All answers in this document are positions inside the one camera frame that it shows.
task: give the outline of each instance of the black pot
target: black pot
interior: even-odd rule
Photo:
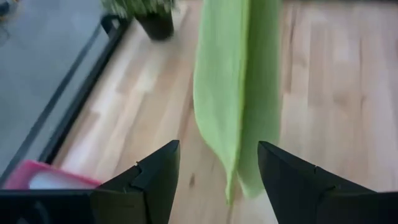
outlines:
[[[152,40],[165,40],[174,33],[172,13],[151,13],[145,16],[136,16],[142,28]]]

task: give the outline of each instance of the green cloth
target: green cloth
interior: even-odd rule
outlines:
[[[193,81],[195,117],[224,165],[226,198],[264,190],[258,141],[279,140],[278,0],[204,0]]]

